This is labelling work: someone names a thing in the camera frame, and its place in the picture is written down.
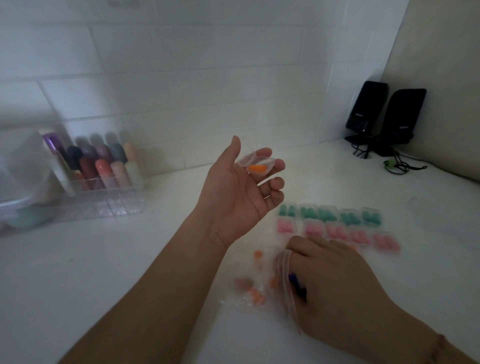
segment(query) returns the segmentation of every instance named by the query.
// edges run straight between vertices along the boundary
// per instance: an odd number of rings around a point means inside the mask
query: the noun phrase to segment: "red string bracelet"
[[[438,355],[444,349],[446,345],[446,338],[444,335],[438,335],[438,340],[434,348],[432,349],[432,353],[430,354],[430,358],[425,362],[425,364],[436,364]]]

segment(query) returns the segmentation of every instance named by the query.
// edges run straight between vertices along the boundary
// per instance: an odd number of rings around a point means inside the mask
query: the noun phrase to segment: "plastic bag with orange earplugs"
[[[265,319],[286,319],[300,331],[288,276],[291,253],[277,247],[247,251],[234,264],[232,281],[221,302]]]

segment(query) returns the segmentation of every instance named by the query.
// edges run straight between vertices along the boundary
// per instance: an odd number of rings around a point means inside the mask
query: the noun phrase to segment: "white tabletop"
[[[352,151],[337,140],[275,153],[287,164],[280,174],[286,199],[382,210],[403,250],[395,258],[365,253],[380,282],[402,308],[480,360],[480,248],[462,235],[463,229],[471,235],[472,224],[448,229],[460,241],[442,230],[450,216],[474,223],[480,218],[479,185],[433,167],[394,176],[384,170],[385,158],[361,160]],[[61,223],[0,239],[0,363],[57,361],[143,274],[195,205],[207,171],[152,178],[139,215]],[[269,214],[227,254],[183,363],[360,362],[281,322],[220,303],[235,254],[249,244],[282,244],[274,219]]]

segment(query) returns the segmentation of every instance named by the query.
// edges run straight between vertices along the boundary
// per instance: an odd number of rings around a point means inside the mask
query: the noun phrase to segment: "speaker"
[[[382,82],[365,82],[348,118],[346,128],[360,135],[367,135],[384,107],[388,91],[388,85]]]
[[[396,91],[390,98],[379,141],[386,145],[408,144],[413,138],[427,90],[411,88]]]

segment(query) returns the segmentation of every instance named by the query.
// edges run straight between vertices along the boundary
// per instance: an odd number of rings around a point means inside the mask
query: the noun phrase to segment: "person's right hand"
[[[307,335],[372,363],[425,362],[437,334],[393,303],[360,254],[299,236],[287,249],[290,272],[307,289],[307,302],[294,295]]]

